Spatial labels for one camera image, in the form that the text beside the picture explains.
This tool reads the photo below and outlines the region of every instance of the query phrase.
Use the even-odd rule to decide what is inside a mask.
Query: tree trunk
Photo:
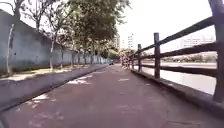
[[[91,46],[91,64],[94,64],[94,53],[95,53],[94,43],[92,43],[92,46]]]
[[[98,63],[101,64],[100,52],[98,52]]]
[[[9,76],[13,75],[12,52],[13,52],[13,40],[15,36],[15,27],[16,27],[15,23],[12,24],[12,27],[9,33],[9,39],[8,39],[8,54],[7,54],[6,65],[7,65],[7,73]]]
[[[84,55],[83,55],[83,57],[84,57],[84,63],[87,64],[87,63],[86,63],[86,51],[84,51]]]
[[[78,65],[80,65],[80,51],[78,51]]]
[[[63,68],[63,62],[64,62],[64,49],[63,46],[61,46],[61,69]]]
[[[53,51],[54,51],[54,44],[56,42],[57,35],[58,35],[58,33],[56,32],[54,37],[53,37],[52,44],[51,44],[51,53],[50,53],[50,68],[51,68],[51,71],[54,70]]]

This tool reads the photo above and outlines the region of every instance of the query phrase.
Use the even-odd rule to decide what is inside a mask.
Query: fence rail
[[[189,48],[183,48],[183,49],[179,49],[179,50],[175,50],[175,51],[171,51],[171,52],[160,53],[160,46],[163,44],[166,44],[170,41],[184,37],[188,34],[191,34],[193,32],[199,31],[201,29],[207,28],[212,25],[215,25],[215,29],[217,29],[217,26],[219,24],[221,24],[221,25],[224,24],[224,23],[221,23],[222,21],[221,22],[214,22],[214,21],[215,21],[214,16],[209,17],[207,19],[204,19],[204,20],[178,32],[178,33],[168,36],[167,38],[165,38],[163,40],[159,40],[159,33],[154,33],[154,44],[152,44],[148,47],[142,48],[142,49],[141,49],[141,44],[138,44],[138,51],[136,53],[134,53],[133,55],[127,57],[128,59],[124,59],[124,62],[126,62],[126,66],[128,66],[128,68],[130,68],[130,62],[131,62],[132,70],[134,70],[134,66],[136,65],[134,63],[134,61],[137,60],[138,72],[142,72],[142,67],[155,69],[154,70],[155,78],[160,78],[160,70],[181,72],[181,73],[190,73],[190,74],[200,74],[200,75],[215,77],[217,84],[216,84],[216,89],[215,89],[213,99],[215,101],[221,102],[224,99],[224,73],[222,72],[222,71],[224,71],[224,64],[221,65],[221,62],[224,63],[224,52],[222,52],[224,50],[224,44],[223,44],[224,39],[223,39],[223,42],[221,42],[221,43],[220,43],[220,40],[217,40],[214,43],[202,44],[202,45],[197,45],[197,46],[189,47]],[[152,49],[152,48],[155,48],[154,55],[147,55],[147,56],[141,55],[142,52]],[[164,57],[189,55],[189,54],[195,54],[195,53],[201,53],[201,52],[211,52],[211,51],[216,51],[218,53],[217,69],[170,67],[170,66],[161,66],[161,63],[160,63],[161,59]],[[154,59],[154,65],[142,64],[142,60],[144,60],[144,59]]]

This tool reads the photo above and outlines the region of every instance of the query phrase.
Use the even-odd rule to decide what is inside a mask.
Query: wooden fence post
[[[216,42],[218,43],[217,76],[213,99],[222,102],[224,100],[224,6],[223,2],[220,3],[219,0],[209,0],[209,3],[215,25]]]
[[[138,51],[142,49],[141,44],[138,44]],[[138,72],[142,71],[142,61],[140,59],[141,57],[141,52],[138,52]]]
[[[155,70],[154,70],[154,77],[160,78],[160,45],[159,42],[159,33],[154,33],[154,44],[155,44]]]

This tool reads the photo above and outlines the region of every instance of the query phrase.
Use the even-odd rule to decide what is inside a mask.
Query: green foliage
[[[120,56],[130,56],[134,54],[136,51],[132,49],[121,49],[119,52]]]

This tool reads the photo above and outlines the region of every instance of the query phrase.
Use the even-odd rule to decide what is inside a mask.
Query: walkway
[[[223,128],[148,81],[111,66],[6,112],[10,128]]]

